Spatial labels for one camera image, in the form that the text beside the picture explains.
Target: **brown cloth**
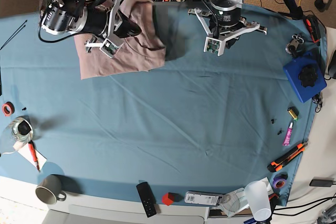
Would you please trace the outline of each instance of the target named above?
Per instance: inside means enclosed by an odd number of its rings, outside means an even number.
[[[104,3],[106,7],[111,5],[111,0]],[[91,38],[91,35],[75,36],[81,79],[116,73],[149,71],[164,65],[166,48],[155,34],[152,2],[150,0],[124,0],[120,10],[138,24],[142,32],[135,37],[123,39],[124,44],[112,59],[99,48],[92,48],[90,54],[86,52],[85,42]]]

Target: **mug handle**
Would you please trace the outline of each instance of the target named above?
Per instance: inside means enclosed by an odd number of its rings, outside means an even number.
[[[59,194],[63,195],[64,198],[57,197],[57,200],[64,201],[67,198],[67,195],[65,194],[65,192],[61,191]]]

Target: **battery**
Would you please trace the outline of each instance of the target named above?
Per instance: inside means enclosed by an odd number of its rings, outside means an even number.
[[[292,109],[292,107],[288,108],[288,113],[292,116],[292,118],[297,121],[298,116],[295,114],[294,110]]]

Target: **coffee mug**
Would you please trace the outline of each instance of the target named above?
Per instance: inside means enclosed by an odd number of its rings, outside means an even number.
[[[61,181],[55,175],[46,177],[35,189],[37,198],[48,205],[64,201],[67,198],[65,192],[61,190]]]

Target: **red block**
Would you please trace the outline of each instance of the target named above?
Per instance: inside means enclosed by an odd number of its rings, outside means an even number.
[[[167,193],[162,197],[162,203],[167,206],[170,206],[174,202],[174,195],[171,193]]]

